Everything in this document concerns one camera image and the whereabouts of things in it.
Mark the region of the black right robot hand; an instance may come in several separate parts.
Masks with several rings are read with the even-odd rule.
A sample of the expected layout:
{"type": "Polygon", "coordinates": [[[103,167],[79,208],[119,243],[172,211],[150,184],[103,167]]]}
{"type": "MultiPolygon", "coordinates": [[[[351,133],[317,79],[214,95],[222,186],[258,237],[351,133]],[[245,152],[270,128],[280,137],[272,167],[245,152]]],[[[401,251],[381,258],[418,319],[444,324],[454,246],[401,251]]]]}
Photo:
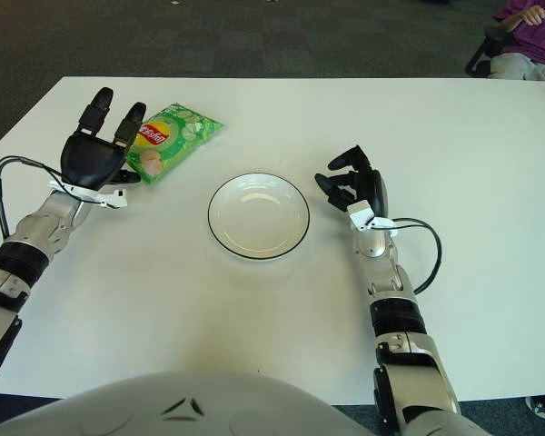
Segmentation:
{"type": "Polygon", "coordinates": [[[331,171],[351,167],[348,173],[325,176],[317,173],[314,180],[327,196],[328,203],[346,212],[347,207],[367,201],[377,217],[388,217],[387,190],[380,172],[373,169],[370,160],[359,145],[331,160],[331,171]]]}

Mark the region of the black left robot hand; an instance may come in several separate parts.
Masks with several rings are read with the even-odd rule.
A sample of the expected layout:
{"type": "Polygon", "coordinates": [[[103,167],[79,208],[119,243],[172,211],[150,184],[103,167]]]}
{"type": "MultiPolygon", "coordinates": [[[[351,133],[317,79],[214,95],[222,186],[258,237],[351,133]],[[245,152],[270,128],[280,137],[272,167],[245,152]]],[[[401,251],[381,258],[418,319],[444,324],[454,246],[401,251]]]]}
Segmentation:
{"type": "Polygon", "coordinates": [[[60,158],[65,183],[98,191],[108,184],[139,183],[141,176],[124,169],[127,154],[143,123],[146,105],[135,103],[119,123],[112,141],[97,136],[109,113],[114,91],[101,88],[88,104],[60,158]]]}

